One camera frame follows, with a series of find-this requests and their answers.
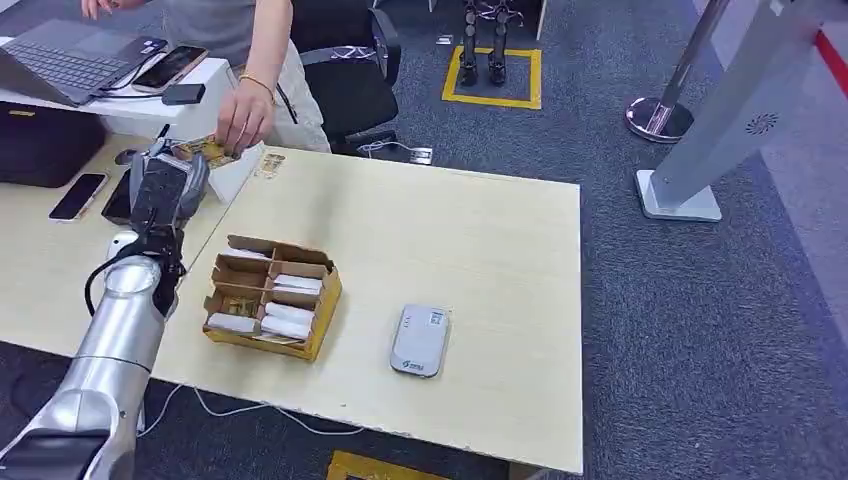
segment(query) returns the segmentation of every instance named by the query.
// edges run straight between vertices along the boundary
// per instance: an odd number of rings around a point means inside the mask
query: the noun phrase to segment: chair armrest
[[[397,81],[400,69],[400,39],[392,21],[386,12],[378,8],[369,8],[371,11],[371,30],[374,35],[374,50],[377,52],[377,61],[383,69],[386,83],[394,85]]]

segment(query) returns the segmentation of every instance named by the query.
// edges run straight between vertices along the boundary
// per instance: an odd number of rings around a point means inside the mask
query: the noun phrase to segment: yellow tape square
[[[474,95],[460,95],[456,93],[456,81],[459,77],[459,56],[462,55],[464,47],[457,46],[453,50],[448,75],[445,78],[445,86],[442,90],[442,100],[448,102],[475,103],[477,105],[494,105],[498,107],[542,109],[542,51],[541,50],[513,50],[506,49],[506,54],[514,57],[528,57],[530,59],[530,99],[514,100],[511,98],[477,97]],[[487,54],[491,48],[475,48],[474,52]]]
[[[450,480],[411,468],[336,450],[333,452],[333,461],[327,470],[327,480],[348,480],[349,476],[363,480]]]

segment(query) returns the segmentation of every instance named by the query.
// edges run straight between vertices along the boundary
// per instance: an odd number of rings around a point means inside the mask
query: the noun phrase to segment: cardboard box
[[[228,241],[233,248],[259,252],[271,260],[218,255],[212,272],[215,291],[204,302],[207,322],[203,325],[203,333],[215,342],[314,361],[330,328],[342,291],[339,272],[333,261],[324,252],[298,245],[237,235],[230,235]],[[320,279],[321,290],[318,295],[274,291],[274,278],[281,273]],[[281,336],[259,338],[260,320],[265,316],[265,305],[270,301],[312,310],[309,337],[306,340]],[[254,331],[247,334],[209,327],[209,317],[217,312],[253,317]]]

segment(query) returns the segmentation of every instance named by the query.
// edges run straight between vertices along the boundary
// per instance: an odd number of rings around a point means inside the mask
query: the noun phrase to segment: red stripe
[[[836,79],[836,83],[842,87],[842,93],[848,97],[848,66],[845,65],[845,60],[842,60],[839,52],[833,48],[833,44],[821,30],[816,35],[816,46],[819,48],[824,63],[830,68],[833,78]]]

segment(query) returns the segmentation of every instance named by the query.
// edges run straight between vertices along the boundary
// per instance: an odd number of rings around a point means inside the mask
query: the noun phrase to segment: grey shirt
[[[255,0],[162,0],[171,45],[187,44],[226,58],[234,69],[247,63]]]

